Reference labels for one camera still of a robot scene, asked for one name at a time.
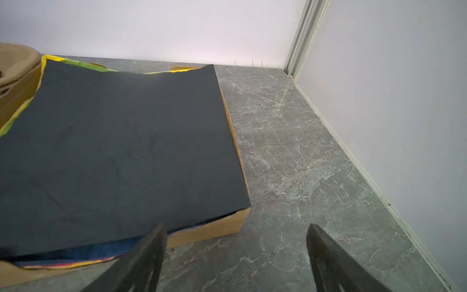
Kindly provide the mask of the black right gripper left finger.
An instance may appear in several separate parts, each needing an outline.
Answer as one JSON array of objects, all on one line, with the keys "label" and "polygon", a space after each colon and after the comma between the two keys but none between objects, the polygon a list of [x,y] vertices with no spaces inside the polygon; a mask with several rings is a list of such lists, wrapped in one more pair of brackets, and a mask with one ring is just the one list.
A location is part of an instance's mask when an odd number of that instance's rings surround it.
[{"label": "black right gripper left finger", "polygon": [[155,292],[166,247],[167,230],[160,224],[83,291]]}]

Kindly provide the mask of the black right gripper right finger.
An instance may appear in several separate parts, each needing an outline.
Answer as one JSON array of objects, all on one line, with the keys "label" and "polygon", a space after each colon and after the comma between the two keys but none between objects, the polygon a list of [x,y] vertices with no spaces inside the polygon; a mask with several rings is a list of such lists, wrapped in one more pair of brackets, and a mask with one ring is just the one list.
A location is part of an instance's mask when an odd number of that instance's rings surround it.
[{"label": "black right gripper right finger", "polygon": [[390,292],[320,226],[309,226],[306,247],[317,291]]}]

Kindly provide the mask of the brown pulp cup carrier stack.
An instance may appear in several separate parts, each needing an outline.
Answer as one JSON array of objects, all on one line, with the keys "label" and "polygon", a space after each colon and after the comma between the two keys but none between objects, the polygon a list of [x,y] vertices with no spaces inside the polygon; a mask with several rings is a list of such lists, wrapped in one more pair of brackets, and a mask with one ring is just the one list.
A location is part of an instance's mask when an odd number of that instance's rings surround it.
[{"label": "brown pulp cup carrier stack", "polygon": [[41,62],[41,54],[24,45],[1,43],[1,94],[10,90]]}]

